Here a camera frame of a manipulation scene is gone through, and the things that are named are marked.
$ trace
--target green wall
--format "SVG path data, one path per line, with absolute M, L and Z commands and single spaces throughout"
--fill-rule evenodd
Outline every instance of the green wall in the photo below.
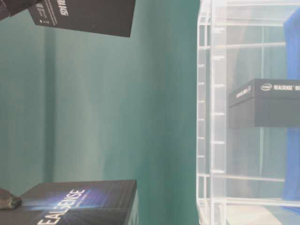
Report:
M 131 38 L 1 22 L 0 186 L 137 179 L 141 225 L 196 225 L 198 9 L 137 0 Z

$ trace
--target gray stone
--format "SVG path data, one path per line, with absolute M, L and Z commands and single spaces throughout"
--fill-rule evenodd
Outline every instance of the gray stone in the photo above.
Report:
M 22 204 L 22 199 L 0 188 L 0 210 L 13 210 Z

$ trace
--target transparent plastic bin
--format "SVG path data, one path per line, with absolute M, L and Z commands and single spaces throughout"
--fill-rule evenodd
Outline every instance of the transparent plastic bin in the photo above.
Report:
M 299 8 L 300 0 L 201 0 L 196 203 L 202 225 L 300 224 L 300 198 L 284 198 L 291 128 L 228 125 L 231 93 L 254 78 L 289 79 L 284 23 Z

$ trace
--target intel logo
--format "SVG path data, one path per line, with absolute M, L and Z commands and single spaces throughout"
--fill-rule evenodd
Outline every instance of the intel logo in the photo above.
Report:
M 265 84 L 263 84 L 262 86 L 261 86 L 261 89 L 263 90 L 263 91 L 268 91 L 268 90 L 271 90 L 272 89 L 272 84 L 270 84 L 270 83 L 265 83 Z

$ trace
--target blue cloth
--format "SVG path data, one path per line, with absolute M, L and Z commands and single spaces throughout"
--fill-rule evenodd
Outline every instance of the blue cloth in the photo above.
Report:
M 300 80 L 300 8 L 285 22 L 287 79 Z M 288 128 L 283 199 L 300 201 L 300 128 Z M 300 208 L 285 207 L 300 214 Z

